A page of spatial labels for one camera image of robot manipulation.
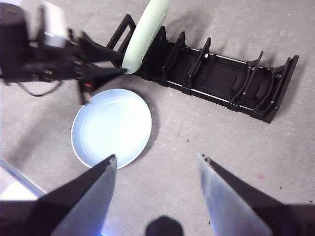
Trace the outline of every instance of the dish rack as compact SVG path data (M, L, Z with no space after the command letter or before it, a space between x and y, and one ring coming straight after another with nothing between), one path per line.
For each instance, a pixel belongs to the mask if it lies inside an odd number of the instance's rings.
M136 28L128 14L107 48L116 47L127 27L130 31L117 50L122 54L126 52ZM211 38L202 49L187 46L185 40L183 31L175 43L170 42L162 26L143 58L142 67L134 74L263 122L272 121L284 98L298 55L288 58L280 67L265 68L259 66L263 51L256 60L241 61L212 53ZM122 61L112 63L115 67L122 65Z

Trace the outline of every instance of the plate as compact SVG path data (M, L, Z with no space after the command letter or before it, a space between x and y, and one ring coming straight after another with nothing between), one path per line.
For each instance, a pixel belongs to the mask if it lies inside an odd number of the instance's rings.
M91 103L79 110L71 129L72 148L90 168L115 154L119 169L142 152L151 129L150 110L139 95L110 89L92 97Z

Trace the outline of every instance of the red dot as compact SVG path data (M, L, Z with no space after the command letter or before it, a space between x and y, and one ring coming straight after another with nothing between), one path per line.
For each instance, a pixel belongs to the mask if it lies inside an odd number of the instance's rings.
M260 179L262 179L262 180L265 179L265 176L264 176L263 174L260 174L258 177L259 177Z

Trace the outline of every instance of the black cable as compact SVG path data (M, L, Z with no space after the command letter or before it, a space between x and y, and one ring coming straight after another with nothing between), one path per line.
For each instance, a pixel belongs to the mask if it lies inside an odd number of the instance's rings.
M35 93L30 92L22 83L18 83L18 85L19 85L25 92L27 92L28 94L30 94L30 95L32 95L32 96L34 96L34 97L43 97L43 96L45 96L45 95L48 95L48 94L50 94L50 93L56 91L62 84L63 84L63 81L60 80L59 83L58 83L52 90L49 90L49 91L47 91L47 92L45 92L45 93L42 93L42 94L35 94Z

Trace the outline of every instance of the floor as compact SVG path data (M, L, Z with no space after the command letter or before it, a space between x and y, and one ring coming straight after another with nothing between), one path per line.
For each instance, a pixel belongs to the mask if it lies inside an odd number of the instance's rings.
M147 0L51 0L65 10L68 26L106 45L125 14L138 22ZM40 0L23 1L35 35ZM252 186L284 203L315 202L315 1L172 0L165 26L174 41L241 60L265 51L262 66L300 60L280 111L271 124L190 97L136 76L121 76L101 90L130 89L147 102L153 118L149 143L118 170L103 232L143 235L153 219L168 215L185 235L213 236L198 176L204 153ZM52 85L28 85L34 92ZM1 86L1 157L45 191L87 168L75 157L70 128L80 109L76 83L34 98L17 85Z

